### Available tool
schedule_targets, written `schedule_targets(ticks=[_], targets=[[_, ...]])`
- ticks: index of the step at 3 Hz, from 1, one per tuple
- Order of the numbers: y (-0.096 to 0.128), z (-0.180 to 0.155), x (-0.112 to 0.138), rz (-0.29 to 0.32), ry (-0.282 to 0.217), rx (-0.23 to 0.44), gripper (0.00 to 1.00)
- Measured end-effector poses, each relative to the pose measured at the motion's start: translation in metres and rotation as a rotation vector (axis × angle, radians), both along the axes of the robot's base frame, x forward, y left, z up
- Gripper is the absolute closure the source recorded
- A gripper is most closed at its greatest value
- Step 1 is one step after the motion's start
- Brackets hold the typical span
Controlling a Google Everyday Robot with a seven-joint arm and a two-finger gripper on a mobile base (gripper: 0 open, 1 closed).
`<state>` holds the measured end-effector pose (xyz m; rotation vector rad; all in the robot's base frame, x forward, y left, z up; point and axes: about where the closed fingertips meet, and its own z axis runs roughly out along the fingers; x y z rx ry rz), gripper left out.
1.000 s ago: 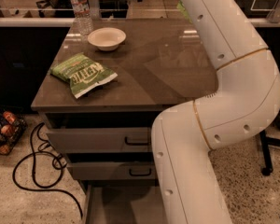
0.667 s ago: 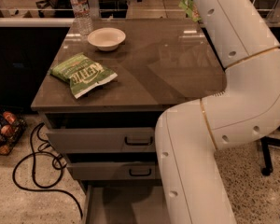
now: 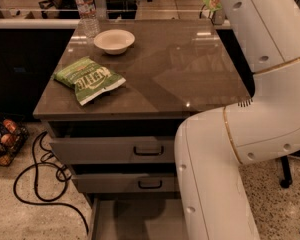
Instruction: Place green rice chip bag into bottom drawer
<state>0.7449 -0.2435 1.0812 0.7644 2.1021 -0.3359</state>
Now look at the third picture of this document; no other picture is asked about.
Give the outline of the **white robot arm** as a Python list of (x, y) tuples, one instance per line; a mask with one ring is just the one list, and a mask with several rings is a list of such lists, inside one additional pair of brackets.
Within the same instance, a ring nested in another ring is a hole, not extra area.
[(260, 240), (239, 166), (300, 150), (300, 9), (294, 0), (220, 0), (253, 73), (248, 105), (189, 117), (175, 162), (190, 240)]

